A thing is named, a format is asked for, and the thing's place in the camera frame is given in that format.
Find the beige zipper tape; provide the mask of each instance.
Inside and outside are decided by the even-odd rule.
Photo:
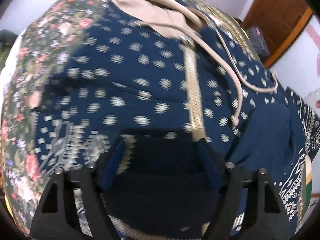
[[[199,141],[207,136],[204,128],[201,93],[196,70],[195,45],[193,40],[188,37],[183,37],[182,42],[192,139],[193,141]]]

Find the gold trim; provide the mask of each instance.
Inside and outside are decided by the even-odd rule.
[[[196,70],[196,52],[193,40],[185,38],[183,46],[184,65],[187,82],[187,95],[189,102],[189,118],[192,127],[193,141],[199,141],[206,138],[200,86]]]

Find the wooden door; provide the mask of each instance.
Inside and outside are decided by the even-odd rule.
[[[268,59],[266,60],[267,67],[269,67],[284,52],[279,49],[283,50],[284,42],[288,37],[291,36],[289,40],[292,38],[294,40],[303,30],[311,15],[311,10],[305,0],[255,0],[242,26],[244,29],[252,26],[258,26],[261,29],[271,57],[273,57],[273,60],[269,59],[269,62]],[[299,26],[299,23],[301,25],[301,19],[303,26],[300,26],[300,31],[298,30],[298,33],[292,36],[293,32],[297,32],[297,25]]]

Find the brown door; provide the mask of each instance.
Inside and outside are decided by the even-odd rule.
[[[273,55],[295,29],[307,9],[305,0],[255,0],[244,20],[243,28],[258,26]]]

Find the drawstring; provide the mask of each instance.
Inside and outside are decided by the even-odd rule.
[[[260,93],[267,93],[267,92],[271,92],[277,89],[278,87],[278,82],[276,80],[276,75],[272,74],[273,78],[275,79],[276,85],[273,88],[257,88],[256,86],[250,84],[249,82],[247,82],[243,76],[241,75],[240,71],[238,70],[238,68],[236,67],[235,62],[232,59],[231,53],[228,50],[225,41],[223,40],[221,34],[219,33],[219,31],[216,29],[216,32],[219,36],[219,38],[222,41],[222,44],[224,45],[224,48],[227,51],[227,54],[237,72],[236,73],[233,71],[233,69],[229,66],[229,64],[223,59],[221,58],[213,49],[211,49],[211,47],[206,44],[201,38],[199,38],[197,35],[195,35],[194,33],[176,26],[176,25],[172,25],[172,24],[165,24],[165,23],[146,23],[143,21],[137,21],[135,22],[138,26],[152,26],[152,25],[160,25],[160,26],[166,26],[166,27],[170,27],[170,28],[174,28],[177,29],[181,32],[183,32],[185,35],[189,36],[191,39],[193,39],[193,41],[195,41],[196,43],[198,43],[198,45],[200,45],[214,60],[216,60],[230,75],[231,79],[233,80],[236,89],[237,89],[237,99],[238,99],[238,105],[236,107],[236,110],[234,112],[233,115],[231,115],[231,122],[232,122],[232,129],[235,129],[237,127],[237,125],[239,124],[239,115],[241,112],[241,107],[242,107],[242,102],[243,102],[243,95],[242,95],[242,87],[241,87],[241,83],[240,80],[244,83],[244,85],[246,85],[247,87],[249,87],[251,90],[256,91],[256,92],[260,92]]]

